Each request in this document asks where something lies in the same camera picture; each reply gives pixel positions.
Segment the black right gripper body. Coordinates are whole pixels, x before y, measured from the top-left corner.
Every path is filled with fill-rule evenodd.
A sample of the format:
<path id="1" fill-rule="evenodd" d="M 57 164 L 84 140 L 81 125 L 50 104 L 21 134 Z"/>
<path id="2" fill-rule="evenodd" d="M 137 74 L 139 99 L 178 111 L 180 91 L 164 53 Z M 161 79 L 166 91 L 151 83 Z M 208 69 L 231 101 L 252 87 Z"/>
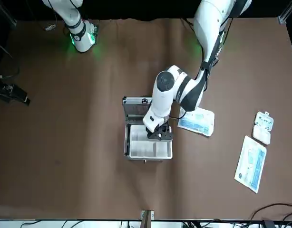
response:
<path id="1" fill-rule="evenodd" d="M 11 96 L 10 96 L 11 91 L 12 91 L 11 85 L 0 82 L 0 100 L 11 101 Z"/>

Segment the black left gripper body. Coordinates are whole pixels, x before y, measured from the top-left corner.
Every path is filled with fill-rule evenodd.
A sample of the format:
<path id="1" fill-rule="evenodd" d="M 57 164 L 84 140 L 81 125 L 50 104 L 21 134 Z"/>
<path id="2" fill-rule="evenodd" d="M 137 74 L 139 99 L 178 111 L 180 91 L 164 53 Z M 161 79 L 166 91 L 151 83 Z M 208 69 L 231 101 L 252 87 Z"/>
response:
<path id="1" fill-rule="evenodd" d="M 168 122 L 162 124 L 161 126 L 155 128 L 154 133 L 152 133 L 155 137 L 171 137 L 172 133 L 170 130 L 170 125 Z"/>

